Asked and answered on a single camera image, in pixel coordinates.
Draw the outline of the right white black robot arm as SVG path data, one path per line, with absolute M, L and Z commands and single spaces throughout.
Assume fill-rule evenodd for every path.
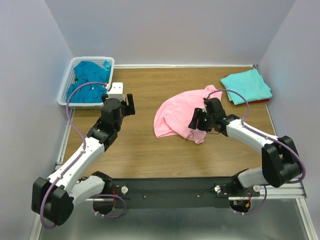
M 215 130 L 234 138 L 261 154 L 261 166 L 236 173 L 225 184 L 214 186 L 217 195 L 241 196 L 254 186 L 279 188 L 305 174 L 294 141 L 258 130 L 234 114 L 226 115 L 218 98 L 204 100 L 204 108 L 195 108 L 188 128 Z

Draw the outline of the pink t shirt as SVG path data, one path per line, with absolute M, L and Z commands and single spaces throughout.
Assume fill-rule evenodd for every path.
M 180 137 L 201 144 L 207 133 L 188 128 L 195 108 L 204 108 L 203 98 L 215 91 L 214 85 L 204 89 L 189 90 L 167 99 L 156 111 L 153 130 L 156 138 L 179 135 Z

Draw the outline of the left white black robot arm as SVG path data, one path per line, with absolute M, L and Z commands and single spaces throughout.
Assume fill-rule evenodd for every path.
M 79 179 L 114 143 L 124 117 L 136 111 L 131 93 L 123 99 L 110 96 L 102 99 L 100 117 L 78 150 L 49 177 L 38 177 L 33 183 L 31 209 L 39 214 L 41 224 L 47 229 L 64 224 L 74 208 L 91 197 L 112 197 L 112 180 L 108 175 L 95 172 L 83 181 Z

